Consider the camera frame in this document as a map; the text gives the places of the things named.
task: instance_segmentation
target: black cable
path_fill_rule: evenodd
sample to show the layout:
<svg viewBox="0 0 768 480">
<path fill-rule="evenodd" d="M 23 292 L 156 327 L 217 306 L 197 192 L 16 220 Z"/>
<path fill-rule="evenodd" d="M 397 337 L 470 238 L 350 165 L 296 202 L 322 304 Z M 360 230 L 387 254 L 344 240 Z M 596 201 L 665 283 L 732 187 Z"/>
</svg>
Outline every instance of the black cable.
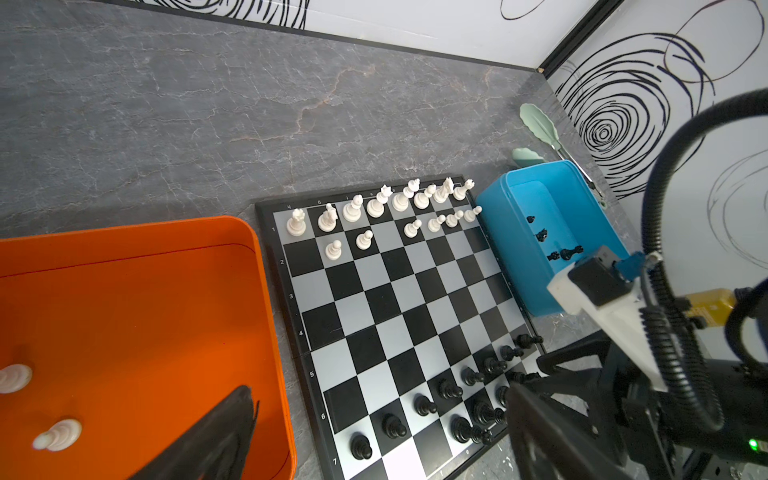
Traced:
<svg viewBox="0 0 768 480">
<path fill-rule="evenodd" d="M 729 98 L 691 118 L 664 146 L 650 172 L 643 199 L 642 237 L 646 255 L 661 256 L 661 211 L 678 164 L 694 142 L 721 125 L 768 114 L 768 89 Z M 650 350 L 670 395 L 693 425 L 705 432 L 723 428 L 723 410 L 688 318 L 675 305 L 664 261 L 648 273 L 660 310 L 644 316 Z"/>
<path fill-rule="evenodd" d="M 728 342 L 728 346 L 733 350 L 739 359 L 744 362 L 752 371 L 760 373 L 762 375 L 768 375 L 768 368 L 755 359 L 751 353 L 749 353 L 744 347 L 744 342 L 741 339 L 741 327 L 744 324 L 744 320 L 749 316 L 757 304 L 763 299 L 763 296 L 768 294 L 768 278 L 763 280 L 760 285 L 756 286 L 751 292 L 749 292 L 741 301 L 736 303 L 736 306 L 731 310 L 728 320 L 725 323 L 725 340 Z M 763 327 L 765 319 L 760 319 L 759 327 Z M 760 328 L 760 335 L 765 342 L 765 335 L 763 334 L 763 328 Z"/>
</svg>

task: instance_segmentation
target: orange bin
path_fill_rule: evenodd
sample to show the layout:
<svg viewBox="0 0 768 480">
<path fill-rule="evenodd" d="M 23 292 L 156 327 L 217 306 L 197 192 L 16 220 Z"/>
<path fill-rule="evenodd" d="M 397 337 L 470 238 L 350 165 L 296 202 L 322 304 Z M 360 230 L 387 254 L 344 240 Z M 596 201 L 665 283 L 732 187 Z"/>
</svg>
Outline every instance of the orange bin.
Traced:
<svg viewBox="0 0 768 480">
<path fill-rule="evenodd" d="M 0 240 L 0 479 L 131 477 L 236 387 L 259 412 L 243 478 L 296 448 L 259 241 L 234 217 Z M 81 422 L 60 452 L 32 440 Z"/>
</svg>

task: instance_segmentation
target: blue bin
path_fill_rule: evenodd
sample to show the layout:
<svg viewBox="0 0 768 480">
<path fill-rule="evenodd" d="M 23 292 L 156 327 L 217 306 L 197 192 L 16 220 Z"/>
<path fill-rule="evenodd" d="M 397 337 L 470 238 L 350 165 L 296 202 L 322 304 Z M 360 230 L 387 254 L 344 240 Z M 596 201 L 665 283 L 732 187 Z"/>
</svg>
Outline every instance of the blue bin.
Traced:
<svg viewBox="0 0 768 480">
<path fill-rule="evenodd" d="M 569 161 L 533 165 L 501 175 L 478 195 L 483 224 L 501 256 L 510 281 L 536 316 L 563 309 L 547 290 L 552 277 L 584 255 L 606 245 L 619 258 L 629 256 L 602 208 Z M 528 223 L 526 217 L 536 217 Z M 543 242 L 535 234 L 547 229 Z M 547 255 L 577 245 L 584 253 L 570 260 Z"/>
</svg>

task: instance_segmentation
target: marble surface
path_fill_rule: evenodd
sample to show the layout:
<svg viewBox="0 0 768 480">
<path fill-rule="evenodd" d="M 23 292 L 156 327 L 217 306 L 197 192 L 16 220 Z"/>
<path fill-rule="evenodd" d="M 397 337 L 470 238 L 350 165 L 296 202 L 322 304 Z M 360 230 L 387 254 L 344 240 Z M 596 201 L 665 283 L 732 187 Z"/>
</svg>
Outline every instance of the marble surface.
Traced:
<svg viewBox="0 0 768 480">
<path fill-rule="evenodd" d="M 455 171 L 479 192 L 511 150 L 556 156 L 518 117 L 538 105 L 608 192 L 544 77 L 76 0 L 9 2 L 0 20 L 0 238 L 234 215 L 253 200 Z M 610 193 L 629 249 L 638 237 Z M 270 292 L 277 305 L 276 292 Z M 282 313 L 298 451 L 319 464 Z M 534 319 L 548 349 L 596 329 Z M 508 439 L 461 478 L 518 478 Z"/>
</svg>

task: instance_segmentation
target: chessboard border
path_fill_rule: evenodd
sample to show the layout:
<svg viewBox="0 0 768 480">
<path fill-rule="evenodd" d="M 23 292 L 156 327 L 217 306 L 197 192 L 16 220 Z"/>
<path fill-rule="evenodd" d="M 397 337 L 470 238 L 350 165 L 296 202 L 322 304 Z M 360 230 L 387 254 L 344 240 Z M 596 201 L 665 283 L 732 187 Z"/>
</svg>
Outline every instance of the chessboard border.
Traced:
<svg viewBox="0 0 768 480">
<path fill-rule="evenodd" d="M 443 174 L 437 177 L 426 177 L 422 180 L 422 183 L 424 185 L 440 184 L 446 177 L 451 177 L 454 180 L 454 183 L 460 183 L 461 185 L 463 185 L 465 182 L 464 176 L 461 174 Z M 280 226 L 276 225 L 273 214 L 279 211 L 290 210 L 292 208 L 307 208 L 322 205 L 322 201 L 320 204 L 310 203 L 310 201 L 315 201 L 318 198 L 343 196 L 343 198 L 332 200 L 326 198 L 326 200 L 328 200 L 330 203 L 336 203 L 340 201 L 351 200 L 347 198 L 350 191 L 359 192 L 372 190 L 373 192 L 376 192 L 381 188 L 382 184 L 400 187 L 405 186 L 407 182 L 408 179 L 398 178 L 391 181 L 379 182 L 376 184 L 360 184 L 325 190 L 311 190 L 298 194 L 286 194 L 253 200 L 253 207 L 256 211 L 257 223 L 259 224 L 260 230 L 263 232 L 262 244 L 267 253 L 267 256 L 270 259 L 270 272 L 272 273 L 273 284 L 276 287 L 275 294 L 278 297 L 280 309 L 282 310 L 284 319 L 286 320 L 286 329 L 288 331 L 291 357 L 293 358 L 294 364 L 296 365 L 296 370 L 299 373 L 298 377 L 301 384 L 302 396 L 304 398 L 305 407 L 310 418 L 310 425 L 312 428 L 315 447 L 318 450 L 320 469 L 323 472 L 323 478 L 325 480 L 344 480 L 344 476 L 341 470 L 340 462 L 337 462 L 335 465 L 331 462 L 331 459 L 339 458 L 339 456 L 336 451 L 336 443 L 333 440 L 333 430 L 331 428 L 327 412 L 317 412 L 315 408 L 315 405 L 324 405 L 323 392 L 319 387 L 316 376 L 314 375 L 314 365 L 312 362 L 312 356 L 310 355 L 311 349 L 309 347 L 309 343 L 306 341 L 306 335 L 301 335 L 301 332 L 303 331 L 303 323 L 301 320 L 298 303 L 296 302 L 296 298 L 294 298 L 293 294 L 290 292 L 292 289 L 286 288 L 286 286 L 290 287 L 292 285 L 291 275 L 288 271 L 287 261 L 285 258 L 283 258 L 283 244 L 280 241 L 280 234 L 277 231 L 277 228 Z M 471 207 L 477 205 L 471 190 L 467 192 L 467 200 Z M 500 260 L 498 250 L 488 235 L 488 229 L 485 226 L 482 215 L 478 215 L 477 218 L 481 232 L 483 233 L 485 239 L 488 241 L 488 245 L 490 246 L 494 257 L 496 258 L 496 261 L 501 268 L 502 276 L 507 284 L 507 287 L 509 288 L 512 296 L 515 299 L 515 302 L 520 308 L 521 314 L 523 315 L 523 319 L 525 321 L 525 325 L 528 327 L 528 330 L 532 335 L 538 335 L 536 328 L 531 322 L 531 315 L 528 312 L 528 309 L 525 307 L 525 304 L 523 303 L 518 291 L 515 289 L 514 284 L 512 284 L 510 281 L 510 276 L 505 269 L 503 262 Z M 303 346 L 301 336 L 304 337 L 306 346 Z M 536 348 L 540 354 L 543 355 L 546 353 L 546 350 L 543 346 L 537 345 Z M 496 425 L 492 430 L 497 429 L 498 431 L 494 432 L 493 441 L 490 445 L 469 445 L 463 453 L 452 458 L 451 461 L 449 461 L 446 465 L 443 465 L 439 470 L 432 473 L 432 476 L 429 478 L 437 478 L 436 475 L 443 469 L 449 466 L 453 466 L 456 463 L 456 460 L 464 458 L 458 465 L 454 467 L 450 474 L 441 478 L 443 480 L 453 480 L 462 474 L 471 464 L 476 462 L 478 458 L 480 458 L 484 453 L 493 448 L 493 446 L 496 445 L 501 439 L 503 439 L 508 433 L 506 426 L 502 429 L 499 429 Z"/>
</svg>

